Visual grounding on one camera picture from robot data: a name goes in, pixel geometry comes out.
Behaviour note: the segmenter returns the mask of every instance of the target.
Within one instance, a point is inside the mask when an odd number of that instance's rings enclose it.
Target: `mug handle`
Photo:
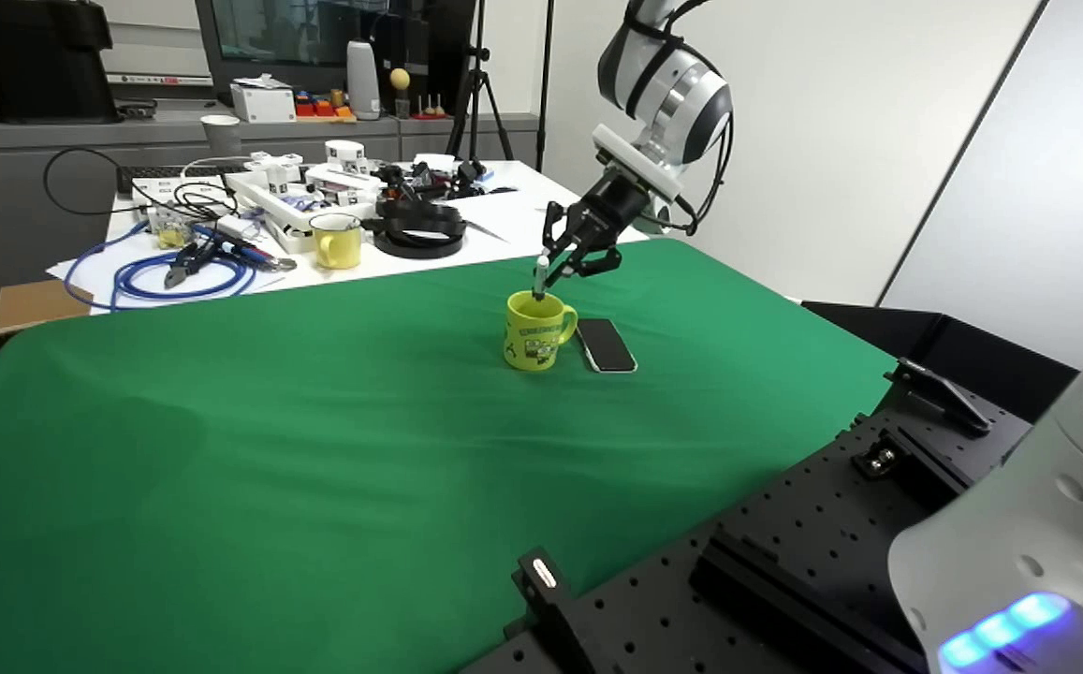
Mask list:
[[[566,328],[562,329],[562,334],[558,336],[558,346],[570,341],[570,338],[575,336],[575,328],[578,327],[578,312],[575,311],[574,307],[562,304],[562,320],[566,319],[569,319],[569,323]]]
[[[324,251],[324,259],[329,264],[332,264],[332,239],[335,239],[335,235],[332,234],[326,234],[321,237],[321,249]]]

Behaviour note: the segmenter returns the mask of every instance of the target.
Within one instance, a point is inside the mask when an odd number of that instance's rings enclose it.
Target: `tripod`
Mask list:
[[[499,144],[504,148],[504,158],[511,161],[512,142],[507,139],[507,129],[504,128],[504,119],[499,117],[499,104],[495,103],[495,93],[491,90],[491,76],[482,69],[482,63],[491,60],[491,50],[482,46],[482,21],[486,9],[486,0],[479,0],[479,30],[475,38],[475,46],[467,48],[467,54],[473,56],[473,68],[462,77],[462,86],[459,87],[459,98],[454,104],[454,129],[451,131],[451,141],[445,145],[447,155],[459,153],[462,147],[462,133],[466,132],[467,107],[470,107],[470,154],[469,161],[479,159],[479,100],[482,90],[486,89],[486,99],[491,101],[491,112],[495,115],[495,127],[499,129]]]

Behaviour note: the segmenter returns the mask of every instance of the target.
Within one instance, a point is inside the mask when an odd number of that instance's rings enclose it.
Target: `smartphone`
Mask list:
[[[583,342],[583,353],[591,370],[604,373],[637,372],[637,362],[628,353],[628,347],[619,338],[612,321],[579,320],[578,340]]]

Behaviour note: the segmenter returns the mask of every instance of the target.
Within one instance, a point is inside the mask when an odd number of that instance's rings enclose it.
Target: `white table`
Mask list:
[[[277,257],[296,259],[298,268],[286,274],[280,281],[256,287],[253,293],[390,276],[394,273],[425,272],[425,270],[448,268],[448,265],[477,264],[540,255],[542,226],[545,222],[546,205],[549,202],[557,202],[562,206],[569,206],[578,200],[579,196],[523,165],[523,163],[485,161],[485,165],[494,171],[493,176],[485,182],[486,191],[499,187],[514,187],[517,191],[504,193],[504,195],[477,196],[472,199],[451,202],[451,205],[462,213],[462,218],[478,225],[467,228],[466,243],[462,249],[455,255],[435,260],[407,260],[389,256],[367,242],[362,245],[362,263],[356,268],[327,270],[318,268],[313,252],[287,255],[283,248],[279,248],[278,244],[271,242],[264,244],[266,251]],[[130,205],[130,202],[118,196],[114,209],[129,208]],[[108,223],[105,239],[117,238],[126,234],[135,223],[138,223],[138,215],[135,213],[114,213]],[[563,222],[554,228],[556,235],[562,231],[562,226]],[[644,238],[648,236],[639,231],[627,230],[619,235],[619,243],[640,242]],[[146,246],[146,250],[139,251],[138,257],[159,255],[160,252],[155,239],[151,237],[144,239],[144,244],[140,245]],[[76,285],[80,285],[79,272],[76,272]],[[527,285],[529,280],[522,278],[521,283],[522,286]]]

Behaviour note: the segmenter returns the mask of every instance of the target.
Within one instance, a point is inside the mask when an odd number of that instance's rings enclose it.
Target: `white wall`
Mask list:
[[[97,1],[114,36],[113,50],[103,52],[109,73],[208,76],[195,0]],[[484,41],[493,53],[486,72],[503,113],[533,109],[544,26],[545,0],[486,1]],[[480,105],[491,112],[485,94]]]
[[[733,87],[727,186],[691,243],[773,289],[873,303],[1038,0],[716,0],[679,22]],[[558,0],[546,172],[596,180],[590,132],[623,0]],[[703,195],[715,161],[687,172]]]
[[[1052,0],[885,304],[1083,367],[1083,0]]]

